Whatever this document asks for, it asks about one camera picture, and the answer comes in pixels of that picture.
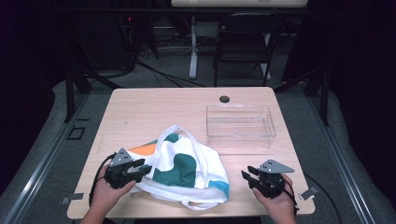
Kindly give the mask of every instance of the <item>black cable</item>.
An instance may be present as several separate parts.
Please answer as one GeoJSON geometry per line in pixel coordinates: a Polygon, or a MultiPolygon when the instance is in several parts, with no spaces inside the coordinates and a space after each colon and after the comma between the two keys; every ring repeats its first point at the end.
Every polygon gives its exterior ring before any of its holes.
{"type": "Polygon", "coordinates": [[[188,83],[190,83],[190,84],[194,84],[194,85],[197,85],[197,86],[200,86],[200,87],[206,87],[206,86],[203,85],[203,84],[196,83],[196,82],[193,82],[193,81],[188,81],[188,80],[186,80],[186,79],[184,79],[184,78],[181,78],[181,77],[174,77],[174,76],[171,76],[171,75],[167,75],[167,74],[165,74],[164,72],[159,71],[159,70],[157,70],[157,69],[155,69],[155,68],[149,66],[148,64],[142,63],[142,62],[140,62],[140,61],[137,61],[136,64],[139,64],[140,66],[145,67],[145,68],[147,68],[148,70],[151,70],[151,71],[153,71],[153,72],[155,72],[155,73],[157,73],[157,74],[162,75],[163,77],[167,78],[168,80],[172,81],[173,83],[175,83],[175,82],[176,82],[175,79],[177,79],[177,80],[182,80],[182,81],[185,81],[185,82],[188,82],[188,83]]]}
{"type": "MultiPolygon", "coordinates": [[[[80,36],[73,30],[73,28],[71,27],[71,24],[69,23],[69,21],[63,16],[63,20],[64,20],[64,23],[67,25],[67,28],[69,29],[69,31],[70,31],[70,33],[73,35],[73,37],[75,38],[75,40],[77,41],[77,43],[82,47],[82,49],[85,51],[85,53],[86,53],[86,55],[87,55],[87,57],[89,58],[89,60],[91,60],[92,62],[94,62],[94,59],[91,57],[91,54],[88,52],[88,50],[85,48],[85,46],[82,44],[82,41],[81,41],[81,39],[80,39],[80,36]]],[[[171,38],[169,38],[169,39],[165,39],[165,40],[162,40],[161,42],[163,42],[164,44],[166,44],[166,43],[169,43],[169,42],[172,42],[172,41],[175,41],[175,40],[181,40],[181,39],[183,39],[183,36],[181,36],[181,35],[174,35],[173,37],[171,37],[171,38]]],[[[132,72],[132,70],[126,70],[126,71],[124,71],[124,70],[121,70],[121,72],[119,72],[119,73],[114,73],[114,74],[110,74],[110,75],[104,75],[104,76],[102,76],[101,75],[101,77],[104,77],[104,78],[106,78],[106,79],[111,79],[111,78],[115,78],[115,77],[123,77],[123,76],[125,76],[125,75],[128,75],[130,72],[132,72]]],[[[178,77],[172,77],[172,76],[170,76],[170,75],[166,75],[166,74],[164,74],[164,73],[162,73],[162,72],[160,72],[160,71],[158,71],[158,70],[156,70],[156,71],[154,71],[154,72],[156,72],[156,73],[158,73],[158,74],[160,74],[160,75],[162,75],[162,76],[164,76],[166,79],[168,79],[169,81],[171,81],[171,82],[173,82],[175,85],[177,85],[178,87],[182,87],[180,84],[178,84],[178,83],[180,83],[180,82],[178,82],[177,83],[177,81],[175,80],[175,78],[176,79],[181,79],[181,78],[178,78],[178,77]]],[[[197,85],[197,86],[201,86],[201,87],[205,87],[204,85],[202,85],[202,84],[199,84],[199,83],[194,83],[194,82],[190,82],[190,81],[188,81],[188,80],[184,80],[184,79],[182,79],[183,81],[186,81],[186,82],[189,82],[189,83],[192,83],[192,84],[194,84],[194,85],[197,85]]]]}
{"type": "Polygon", "coordinates": [[[158,42],[159,45],[161,44],[176,44],[176,43],[186,43],[188,45],[191,45],[191,40],[184,37],[184,36],[174,36],[168,39],[160,40],[158,42]]]}
{"type": "Polygon", "coordinates": [[[312,180],[316,185],[318,185],[318,187],[320,187],[320,188],[323,190],[323,192],[327,195],[327,197],[329,198],[330,202],[332,203],[332,206],[334,207],[335,213],[337,214],[338,222],[339,222],[340,224],[342,224],[343,221],[342,221],[342,219],[341,219],[340,212],[338,211],[338,208],[337,208],[337,206],[335,205],[335,202],[334,202],[334,200],[332,199],[332,197],[330,196],[330,194],[329,194],[329,193],[326,191],[326,189],[323,188],[323,187],[318,183],[318,181],[316,181],[313,177],[311,177],[310,175],[308,175],[308,174],[306,174],[306,173],[304,173],[304,175],[305,175],[306,177],[308,177],[310,180],[312,180]]]}
{"type": "Polygon", "coordinates": [[[95,178],[93,179],[93,183],[92,183],[92,187],[91,187],[90,199],[88,200],[88,204],[90,205],[90,207],[91,207],[91,203],[92,203],[93,193],[95,192],[95,188],[96,188],[96,183],[97,183],[97,181],[99,180],[99,179],[98,179],[98,176],[99,176],[99,174],[100,174],[100,171],[101,171],[102,168],[105,166],[105,163],[106,163],[108,160],[112,160],[116,155],[117,155],[117,153],[114,153],[114,154],[109,155],[107,158],[105,158],[105,160],[102,162],[102,164],[100,164],[99,169],[98,169],[97,172],[96,172],[95,178]]]}
{"type": "Polygon", "coordinates": [[[157,74],[155,74],[154,71],[151,71],[151,72],[152,72],[152,75],[154,75],[155,79],[157,79],[157,82],[158,82],[158,84],[160,85],[160,87],[162,88],[163,85],[161,85],[161,82],[160,82],[160,80],[158,79],[157,74]]]}
{"type": "Polygon", "coordinates": [[[168,44],[170,42],[173,42],[176,40],[183,40],[183,39],[187,39],[187,38],[184,36],[181,36],[181,35],[171,35],[171,37],[169,37],[169,38],[157,41],[157,44],[162,44],[162,43],[168,44]]]}
{"type": "Polygon", "coordinates": [[[274,182],[272,182],[271,180],[269,180],[267,178],[264,178],[264,179],[265,179],[265,181],[267,181],[271,185],[275,186],[276,188],[281,189],[283,192],[285,192],[291,198],[291,201],[294,204],[294,216],[296,216],[297,215],[297,211],[299,211],[300,208],[298,207],[298,204],[297,204],[297,202],[296,202],[296,200],[294,198],[294,190],[293,190],[293,187],[291,186],[291,184],[287,180],[285,180],[283,178],[285,183],[287,183],[289,185],[290,189],[291,189],[291,194],[290,194],[287,190],[285,190],[285,188],[281,188],[278,184],[275,184],[274,182]]]}

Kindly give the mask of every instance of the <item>chair leg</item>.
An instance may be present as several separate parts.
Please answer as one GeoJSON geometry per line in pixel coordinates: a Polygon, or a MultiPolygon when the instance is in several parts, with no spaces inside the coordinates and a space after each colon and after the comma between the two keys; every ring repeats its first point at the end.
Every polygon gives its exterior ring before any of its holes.
{"type": "Polygon", "coordinates": [[[262,81],[262,85],[265,86],[265,83],[267,81],[268,77],[268,72],[270,71],[270,62],[268,62],[267,67],[265,68],[265,73],[264,73],[264,80],[262,81]]]}

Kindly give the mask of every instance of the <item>black metal frame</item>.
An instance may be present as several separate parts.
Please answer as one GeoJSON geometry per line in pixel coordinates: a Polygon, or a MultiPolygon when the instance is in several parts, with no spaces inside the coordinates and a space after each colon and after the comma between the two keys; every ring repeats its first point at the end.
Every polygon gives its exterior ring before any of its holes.
{"type": "MultiPolygon", "coordinates": [[[[174,7],[174,8],[68,8],[68,7],[47,7],[43,8],[45,12],[64,14],[64,15],[75,15],[75,14],[86,14],[86,13],[96,13],[102,15],[139,15],[139,16],[226,16],[235,12],[246,12],[246,13],[263,13],[263,14],[276,14],[282,18],[299,18],[299,19],[309,19],[309,20],[338,20],[341,16],[345,15],[344,11],[310,11],[308,10],[311,1],[308,0],[307,7],[305,8],[273,8],[273,7],[174,7]]],[[[328,57],[334,58],[333,55],[339,51],[330,50],[328,52],[328,57]]],[[[307,89],[304,91],[306,96],[313,96],[318,88],[322,88],[321,102],[320,102],[320,116],[323,122],[328,125],[327,121],[327,106],[328,106],[328,91],[329,91],[329,71],[332,67],[333,61],[324,59],[323,63],[315,69],[304,76],[292,80],[284,86],[276,89],[276,92],[282,92],[287,90],[289,87],[300,82],[301,80],[311,77],[314,79],[310,84],[308,84],[307,89]]],[[[120,86],[108,81],[107,79],[101,77],[100,75],[94,73],[93,71],[88,72],[90,76],[97,78],[99,81],[103,82],[110,88],[116,89],[120,86]]],[[[80,77],[71,76],[66,80],[66,84],[70,87],[72,85],[71,80],[82,80],[80,77]]],[[[82,88],[83,91],[89,92],[88,87],[82,88]]],[[[68,91],[67,103],[70,108],[68,108],[68,119],[74,112],[74,106],[72,104],[72,96],[70,91],[68,91]]]]}

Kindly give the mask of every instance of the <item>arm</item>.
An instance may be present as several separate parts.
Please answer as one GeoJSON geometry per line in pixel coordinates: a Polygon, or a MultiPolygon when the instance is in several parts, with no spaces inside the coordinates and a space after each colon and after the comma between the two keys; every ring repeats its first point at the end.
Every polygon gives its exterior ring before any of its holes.
{"type": "MultiPolygon", "coordinates": [[[[292,185],[291,179],[287,175],[282,176],[292,185]]],[[[288,184],[285,185],[285,190],[291,193],[291,188],[288,184]]],[[[285,192],[273,199],[265,198],[257,189],[253,189],[253,193],[257,200],[267,209],[268,215],[276,224],[297,223],[294,218],[294,204],[285,192]]]]}
{"type": "Polygon", "coordinates": [[[101,177],[96,182],[91,207],[81,220],[81,224],[103,223],[106,214],[116,205],[119,198],[128,193],[136,183],[131,181],[122,189],[113,189],[102,178],[105,176],[106,168],[107,166],[104,166],[99,174],[101,177]]]}

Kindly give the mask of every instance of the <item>metal rail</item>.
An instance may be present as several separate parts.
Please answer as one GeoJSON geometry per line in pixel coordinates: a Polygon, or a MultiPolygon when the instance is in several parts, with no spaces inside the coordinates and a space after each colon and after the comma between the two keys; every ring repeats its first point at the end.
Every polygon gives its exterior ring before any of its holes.
{"type": "MultiPolygon", "coordinates": [[[[308,99],[308,103],[311,105],[311,108],[316,112],[318,112],[319,105],[317,100],[314,97],[309,97],[307,99],[308,99]]],[[[344,155],[341,152],[340,147],[337,145],[334,136],[332,135],[332,130],[330,129],[330,127],[327,127],[323,123],[319,113],[314,113],[314,114],[330,144],[330,147],[332,149],[331,154],[332,154],[332,158],[334,159],[335,167],[337,168],[341,176],[341,179],[344,182],[346,191],[349,194],[350,200],[355,206],[356,212],[358,213],[358,216],[361,219],[361,223],[374,224],[375,220],[372,214],[370,213],[369,208],[367,207],[366,201],[364,201],[364,198],[361,194],[361,190],[359,189],[357,183],[355,182],[352,173],[350,173],[349,167],[344,159],[344,155]]]]}
{"type": "Polygon", "coordinates": [[[65,123],[64,126],[61,128],[50,150],[46,155],[44,155],[41,162],[35,168],[35,171],[33,172],[26,186],[24,187],[20,197],[8,213],[4,222],[5,224],[21,223],[23,216],[26,214],[26,211],[28,210],[30,204],[35,198],[35,195],[43,184],[47,174],[49,173],[52,164],[55,162],[64,138],[73,128],[72,124],[74,123],[79,112],[87,102],[88,97],[88,94],[81,94],[81,96],[77,99],[76,113],[71,118],[70,122],[65,123]]]}

